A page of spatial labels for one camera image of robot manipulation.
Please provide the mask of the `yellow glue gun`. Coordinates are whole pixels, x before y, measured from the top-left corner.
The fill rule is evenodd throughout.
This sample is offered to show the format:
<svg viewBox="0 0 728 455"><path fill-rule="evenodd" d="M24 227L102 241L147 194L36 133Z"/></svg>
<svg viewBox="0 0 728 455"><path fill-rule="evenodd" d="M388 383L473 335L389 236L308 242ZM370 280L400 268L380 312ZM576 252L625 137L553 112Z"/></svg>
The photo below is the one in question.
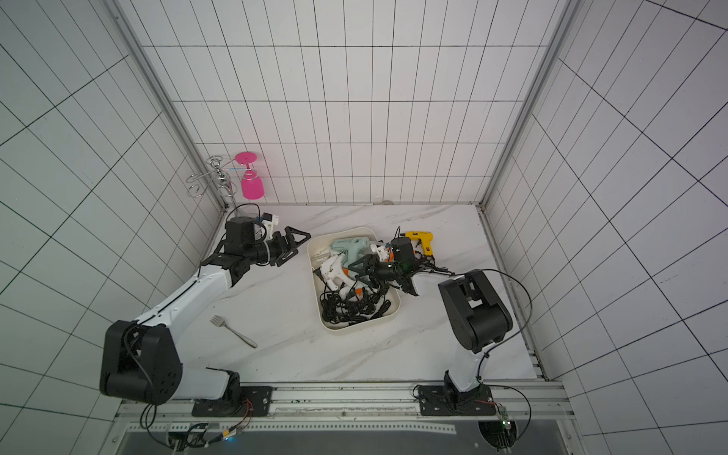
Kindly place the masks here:
<svg viewBox="0 0 728 455"><path fill-rule="evenodd" d="M404 236L413 244L413 250L416 256L433 258L433 234L429 231L407 231Z"/></svg>

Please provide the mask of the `small white glue gun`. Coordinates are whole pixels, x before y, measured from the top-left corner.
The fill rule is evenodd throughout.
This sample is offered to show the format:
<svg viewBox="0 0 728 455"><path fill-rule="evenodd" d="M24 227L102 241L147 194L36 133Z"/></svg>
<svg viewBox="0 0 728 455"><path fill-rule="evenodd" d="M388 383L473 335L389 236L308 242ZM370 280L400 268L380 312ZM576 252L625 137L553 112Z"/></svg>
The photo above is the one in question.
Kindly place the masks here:
<svg viewBox="0 0 728 455"><path fill-rule="evenodd" d="M322 282L331 290L350 289L356 285L356 281L345 272L344 259L344 253L333 254L318 268Z"/></svg>

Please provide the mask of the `large mint glue gun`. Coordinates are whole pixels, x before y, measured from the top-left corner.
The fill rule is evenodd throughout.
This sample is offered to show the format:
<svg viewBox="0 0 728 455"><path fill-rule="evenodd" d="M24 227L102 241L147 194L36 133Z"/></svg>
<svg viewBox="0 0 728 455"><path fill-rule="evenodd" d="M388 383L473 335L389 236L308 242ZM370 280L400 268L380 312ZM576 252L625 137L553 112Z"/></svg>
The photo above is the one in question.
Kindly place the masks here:
<svg viewBox="0 0 728 455"><path fill-rule="evenodd" d="M331 252L343 256L341 264L344 268L351 265L363 265L367 257L377 253L377 245L368 237L349 237L335 240L330 246Z"/></svg>

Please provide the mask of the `orange glue gun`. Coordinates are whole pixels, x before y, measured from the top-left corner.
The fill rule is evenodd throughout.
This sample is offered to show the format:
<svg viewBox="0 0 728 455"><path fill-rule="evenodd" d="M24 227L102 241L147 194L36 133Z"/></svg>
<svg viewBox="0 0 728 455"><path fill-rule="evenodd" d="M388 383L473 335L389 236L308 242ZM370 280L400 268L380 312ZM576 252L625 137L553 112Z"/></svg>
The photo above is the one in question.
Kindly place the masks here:
<svg viewBox="0 0 728 455"><path fill-rule="evenodd" d="M392 261L392 248L388 244L374 245L372 250L381 262L390 263Z"/></svg>

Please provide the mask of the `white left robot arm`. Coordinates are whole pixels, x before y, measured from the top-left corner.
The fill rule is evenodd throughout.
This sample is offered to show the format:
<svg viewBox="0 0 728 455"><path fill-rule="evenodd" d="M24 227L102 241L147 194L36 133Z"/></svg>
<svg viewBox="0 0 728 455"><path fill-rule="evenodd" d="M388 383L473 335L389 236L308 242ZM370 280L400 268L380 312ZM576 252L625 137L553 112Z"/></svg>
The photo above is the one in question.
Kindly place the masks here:
<svg viewBox="0 0 728 455"><path fill-rule="evenodd" d="M282 267L310 238L293 227L277 231L270 213L227 221L215 250L187 282L134 320L118 320L106 330L100 393L152 408L191 400L195 416L251 411L238 373L186 367L176 345L191 323L252 267Z"/></svg>

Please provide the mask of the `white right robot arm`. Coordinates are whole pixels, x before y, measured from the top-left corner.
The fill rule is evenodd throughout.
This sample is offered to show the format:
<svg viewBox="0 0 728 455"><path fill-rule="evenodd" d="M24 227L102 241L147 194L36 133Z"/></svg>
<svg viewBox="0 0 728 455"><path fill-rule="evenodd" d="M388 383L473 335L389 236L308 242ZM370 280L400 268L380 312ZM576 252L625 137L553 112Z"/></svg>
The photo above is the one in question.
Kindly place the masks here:
<svg viewBox="0 0 728 455"><path fill-rule="evenodd" d="M494 416L502 410L491 388L483 385L481 369L489 359L485 348L505 341L514 322L494 286L481 269L458 274L438 267L430 256L418 254L411 239L390 242L390 259L376 252L348 266L349 273L370 286L391 286L415 297L439 301L459 347L439 385L417 385L423 416Z"/></svg>

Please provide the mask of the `cream plastic storage tray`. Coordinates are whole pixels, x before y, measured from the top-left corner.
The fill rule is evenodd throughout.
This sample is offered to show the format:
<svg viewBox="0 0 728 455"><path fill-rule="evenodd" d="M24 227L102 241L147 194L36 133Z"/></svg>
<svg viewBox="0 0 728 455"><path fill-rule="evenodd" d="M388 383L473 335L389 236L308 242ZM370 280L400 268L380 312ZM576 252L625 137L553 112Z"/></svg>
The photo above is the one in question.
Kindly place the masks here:
<svg viewBox="0 0 728 455"><path fill-rule="evenodd" d="M371 229L355 227L316 237L307 253L320 322L328 331L344 334L379 324L400 309L394 286L349 268L389 254L388 245L377 241Z"/></svg>

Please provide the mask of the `pink plastic wine glass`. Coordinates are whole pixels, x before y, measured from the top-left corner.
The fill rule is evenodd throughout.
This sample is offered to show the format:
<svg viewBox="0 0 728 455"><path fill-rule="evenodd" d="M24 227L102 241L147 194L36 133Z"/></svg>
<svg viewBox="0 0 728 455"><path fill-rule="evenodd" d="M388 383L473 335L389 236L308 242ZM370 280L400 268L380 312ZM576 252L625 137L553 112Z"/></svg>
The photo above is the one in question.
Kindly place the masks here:
<svg viewBox="0 0 728 455"><path fill-rule="evenodd" d="M234 159L243 173L241 177L241 190L244 198L251 201L263 199L265 197L265 185L254 169L254 164L258 160L256 153L238 153Z"/></svg>

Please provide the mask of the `silver metal fork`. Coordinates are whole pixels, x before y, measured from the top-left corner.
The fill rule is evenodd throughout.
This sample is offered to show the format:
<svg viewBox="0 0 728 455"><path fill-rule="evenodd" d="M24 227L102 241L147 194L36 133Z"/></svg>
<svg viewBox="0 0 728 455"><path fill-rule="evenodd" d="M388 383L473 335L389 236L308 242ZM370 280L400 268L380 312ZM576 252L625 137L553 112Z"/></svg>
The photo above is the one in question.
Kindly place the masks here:
<svg viewBox="0 0 728 455"><path fill-rule="evenodd" d="M229 326L229 324L223 317L214 315L210 319L210 322L218 328L223 328L223 329L226 329L227 331L231 332L233 335L235 335L235 337L238 337L238 339L240 339L242 342L246 343L246 345L248 345L252 349L258 348L258 344L254 340L252 340L250 337L246 337L245 335L241 334L240 332L234 330L232 327Z"/></svg>

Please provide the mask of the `chrome glass holder stand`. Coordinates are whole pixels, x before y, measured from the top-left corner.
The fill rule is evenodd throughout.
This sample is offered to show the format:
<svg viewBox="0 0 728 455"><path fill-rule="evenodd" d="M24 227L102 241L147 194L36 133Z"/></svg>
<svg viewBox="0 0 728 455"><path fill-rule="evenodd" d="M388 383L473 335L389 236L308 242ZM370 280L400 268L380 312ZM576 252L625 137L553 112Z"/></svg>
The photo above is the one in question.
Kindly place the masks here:
<svg viewBox="0 0 728 455"><path fill-rule="evenodd" d="M200 198L209 187L213 187L222 198L233 199L236 189L232 183L231 163L232 159L225 161L221 155L209 157L209 169L206 172L192 174L185 180L187 195Z"/></svg>

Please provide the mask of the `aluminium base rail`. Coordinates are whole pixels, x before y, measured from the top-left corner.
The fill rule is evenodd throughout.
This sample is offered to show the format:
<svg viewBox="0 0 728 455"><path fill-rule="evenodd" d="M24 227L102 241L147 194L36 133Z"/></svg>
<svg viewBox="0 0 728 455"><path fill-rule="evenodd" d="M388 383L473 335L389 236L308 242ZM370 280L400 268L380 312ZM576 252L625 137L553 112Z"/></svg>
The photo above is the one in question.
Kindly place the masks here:
<svg viewBox="0 0 728 455"><path fill-rule="evenodd" d="M231 437L243 430L437 431L451 421L526 428L576 414L558 382L501 381L464 394L442 382L321 382L244 384L221 400L174 398L156 408L128 403L118 417L128 430Z"/></svg>

